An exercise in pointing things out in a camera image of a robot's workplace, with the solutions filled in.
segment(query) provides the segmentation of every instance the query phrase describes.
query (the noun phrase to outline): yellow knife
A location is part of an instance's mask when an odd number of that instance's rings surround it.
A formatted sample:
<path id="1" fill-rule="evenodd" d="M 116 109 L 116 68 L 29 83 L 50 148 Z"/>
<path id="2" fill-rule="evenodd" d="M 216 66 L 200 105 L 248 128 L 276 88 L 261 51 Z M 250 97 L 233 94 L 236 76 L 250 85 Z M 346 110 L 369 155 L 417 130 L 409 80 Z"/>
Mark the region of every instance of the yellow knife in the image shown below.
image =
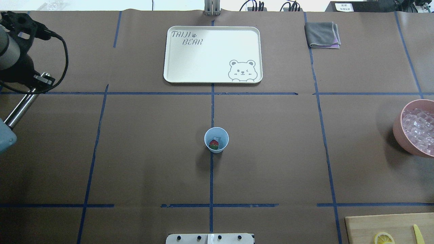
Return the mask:
<path id="1" fill-rule="evenodd" d="M 416 236 L 416 243 L 417 244 L 425 244 L 424 238 L 422 237 L 422 233 L 419 230 L 419 227 L 414 224 L 413 229 L 414 229 L 414 235 Z"/>

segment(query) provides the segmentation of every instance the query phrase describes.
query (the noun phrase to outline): strawberry toy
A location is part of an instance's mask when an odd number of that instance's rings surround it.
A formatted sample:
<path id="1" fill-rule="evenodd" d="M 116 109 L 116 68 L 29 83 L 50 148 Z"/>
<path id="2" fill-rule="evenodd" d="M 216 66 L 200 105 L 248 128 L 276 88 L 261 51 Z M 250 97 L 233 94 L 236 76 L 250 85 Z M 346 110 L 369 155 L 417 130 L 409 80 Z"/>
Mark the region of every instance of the strawberry toy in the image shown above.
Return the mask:
<path id="1" fill-rule="evenodd" d="M 213 149 L 213 150 L 217 150 L 218 149 L 218 141 L 216 141 L 215 139 L 212 140 L 210 142 L 210 148 Z"/>

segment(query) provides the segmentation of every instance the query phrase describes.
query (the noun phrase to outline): blue tape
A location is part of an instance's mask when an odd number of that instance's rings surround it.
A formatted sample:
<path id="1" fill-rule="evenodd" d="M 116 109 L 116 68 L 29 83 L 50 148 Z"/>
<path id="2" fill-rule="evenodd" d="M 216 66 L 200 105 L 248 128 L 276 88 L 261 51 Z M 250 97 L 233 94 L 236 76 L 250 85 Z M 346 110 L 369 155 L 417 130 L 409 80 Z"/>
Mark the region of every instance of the blue tape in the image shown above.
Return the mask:
<path id="1" fill-rule="evenodd" d="M 407 55 L 408 63 L 410 64 L 411 72 L 413 73 L 413 77 L 414 77 L 414 80 L 416 82 L 416 86 L 418 87 L 419 95 L 421 96 L 421 99 L 423 99 L 424 95 L 422 94 L 421 86 L 419 85 L 419 81 L 418 81 L 418 77 L 416 76 L 416 72 L 414 72 L 413 63 L 411 62 L 410 54 L 408 54 L 407 45 L 405 44 L 404 36 L 402 35 L 401 25 L 399 24 L 398 13 L 396 11 L 395 11 L 395 20 L 396 20 L 396 25 L 398 26 L 398 32 L 399 32 L 399 36 L 401 37 L 402 45 L 404 45 L 404 51 L 405 51 L 405 54 Z"/>
<path id="2" fill-rule="evenodd" d="M 80 242 L 81 242 L 81 235 L 83 233 L 83 225 L 84 225 L 84 218 L 85 218 L 85 216 L 86 216 L 86 208 L 83 208 L 82 218 L 80 220 L 79 234 L 78 234 L 78 237 L 77 237 L 77 244 L 80 244 Z"/>
<path id="3" fill-rule="evenodd" d="M 2 92 L 8 95 L 22 95 L 18 92 Z M 47 92 L 43 95 L 104 95 L 105 92 Z M 296 92 L 108 92 L 107 95 L 298 95 Z"/>
<path id="4" fill-rule="evenodd" d="M 119 11 L 118 26 L 116 27 L 115 41 L 113 42 L 114 48 L 116 48 L 116 43 L 118 41 L 119 26 L 121 25 L 121 17 L 122 17 L 122 11 Z"/>
<path id="5" fill-rule="evenodd" d="M 162 208 L 209 208 L 210 205 L 208 203 L 203 204 L 162 204 Z"/>
<path id="6" fill-rule="evenodd" d="M 386 95 L 386 96 L 413 96 L 419 95 L 417 92 L 318 92 L 313 95 Z"/>
<path id="7" fill-rule="evenodd" d="M 306 12 L 303 12 L 303 14 L 304 14 L 304 21 L 306 23 L 307 22 Z M 332 193 L 333 204 L 336 204 L 335 187 L 333 184 L 332 167 L 330 166 L 329 149 L 327 147 L 327 138 L 326 138 L 326 133 L 325 133 L 326 131 L 324 129 L 324 120 L 322 119 L 322 111 L 321 111 L 321 104 L 320 104 L 320 100 L 319 100 L 318 83 L 316 81 L 316 74 L 315 74 L 315 70 L 313 68 L 312 48 L 308 45 L 308 49 L 309 49 L 309 55 L 310 55 L 310 64 L 312 67 L 312 76 L 313 76 L 313 80 L 315 82 L 315 94 L 316 94 L 316 102 L 318 104 L 319 121 L 321 123 L 322 140 L 324 142 L 325 154 L 326 154 L 325 156 L 327 158 L 327 168 L 329 171 L 330 190 Z M 338 232 L 338 241 L 339 241 L 339 244 L 342 244 L 342 236 L 341 236 L 341 227 L 340 227 L 340 223 L 339 223 L 338 208 L 336 207 L 336 205 L 334 205 L 333 208 L 334 208 L 334 212 L 335 212 L 335 223 L 336 223 L 336 230 Z"/>
<path id="8" fill-rule="evenodd" d="M 427 202 L 371 202 L 371 203 L 318 203 L 317 207 L 392 207 L 392 206 L 434 206 Z"/>
<path id="9" fill-rule="evenodd" d="M 83 208 L 84 204 L 13 204 L 2 203 L 0 208 Z M 87 208 L 114 208 L 114 204 L 89 204 Z"/>
<path id="10" fill-rule="evenodd" d="M 213 233 L 214 231 L 213 207 L 214 207 L 214 153 L 210 152 L 210 233 Z"/>
<path id="11" fill-rule="evenodd" d="M 109 95 L 211 95 L 211 92 L 109 92 Z"/>
<path id="12" fill-rule="evenodd" d="M 214 127 L 214 84 L 211 84 L 211 127 Z"/>
<path id="13" fill-rule="evenodd" d="M 99 116 L 99 124 L 98 124 L 98 130 L 97 130 L 97 133 L 96 133 L 95 147 L 93 149 L 92 163 L 90 165 L 89 179 L 87 181 L 86 195 L 85 195 L 85 198 L 84 198 L 84 206 L 83 206 L 83 211 L 82 211 L 82 218 L 81 218 L 81 221 L 80 221 L 79 234 L 78 234 L 78 237 L 77 237 L 77 244 L 79 244 L 80 241 L 81 241 L 81 236 L 82 236 L 82 232 L 83 232 L 83 225 L 84 225 L 84 219 L 86 217 L 87 202 L 88 202 L 88 199 L 89 199 L 90 186 L 91 186 L 91 183 L 92 183 L 92 174 L 93 174 L 93 168 L 95 166 L 96 150 L 97 150 L 97 147 L 98 147 L 99 135 L 100 135 L 100 132 L 101 132 L 101 123 L 102 123 L 102 117 L 104 115 L 105 102 L 107 100 L 107 91 L 109 89 L 108 87 L 109 87 L 109 85 L 107 85 L 105 87 L 104 99 L 102 100 L 101 114 Z"/>
<path id="14" fill-rule="evenodd" d="M 213 208 L 274 208 L 278 203 L 213 203 Z M 162 204 L 162 208 L 209 208 L 210 204 Z"/>
<path id="15" fill-rule="evenodd" d="M 298 95 L 295 92 L 216 92 L 215 95 Z"/>
<path id="16" fill-rule="evenodd" d="M 256 203 L 256 204 L 214 204 L 215 208 L 274 208 L 277 207 L 278 203 Z"/>

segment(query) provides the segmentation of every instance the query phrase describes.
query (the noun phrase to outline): gray towel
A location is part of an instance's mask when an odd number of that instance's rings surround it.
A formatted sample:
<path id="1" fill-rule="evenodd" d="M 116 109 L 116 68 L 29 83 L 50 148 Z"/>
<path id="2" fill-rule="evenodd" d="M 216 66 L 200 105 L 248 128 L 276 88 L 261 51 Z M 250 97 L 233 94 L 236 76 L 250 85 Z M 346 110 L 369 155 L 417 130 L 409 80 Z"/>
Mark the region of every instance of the gray towel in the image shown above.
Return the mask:
<path id="1" fill-rule="evenodd" d="M 335 48 L 341 44 L 338 25 L 333 22 L 306 22 L 306 39 L 312 48 Z"/>

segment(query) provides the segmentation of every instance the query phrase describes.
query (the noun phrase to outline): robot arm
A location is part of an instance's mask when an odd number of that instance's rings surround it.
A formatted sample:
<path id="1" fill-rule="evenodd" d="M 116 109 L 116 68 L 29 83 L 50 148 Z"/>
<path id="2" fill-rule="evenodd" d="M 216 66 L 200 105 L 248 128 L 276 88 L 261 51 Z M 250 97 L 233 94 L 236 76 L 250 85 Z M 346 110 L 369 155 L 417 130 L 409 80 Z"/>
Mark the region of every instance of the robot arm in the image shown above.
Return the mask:
<path id="1" fill-rule="evenodd" d="M 16 142 L 16 135 L 12 132 L 15 125 L 32 105 L 41 93 L 58 86 L 65 77 L 68 69 L 68 50 L 65 40 L 45 25 L 34 21 L 28 14 L 1 12 L 0 20 L 0 86 L 9 90 L 26 94 L 16 108 L 5 119 L 0 120 L 0 153 Z M 29 35 L 28 39 L 20 37 L 20 33 Z M 62 77 L 55 84 L 55 79 L 49 73 L 39 74 L 35 71 L 33 61 L 27 54 L 32 46 L 34 38 L 49 40 L 55 37 L 62 41 L 65 49 L 65 69 Z M 22 91 L 11 87 L 7 83 L 18 83 L 30 91 Z"/>
<path id="2" fill-rule="evenodd" d="M 0 119 L 0 154 L 15 143 L 15 133 Z"/>

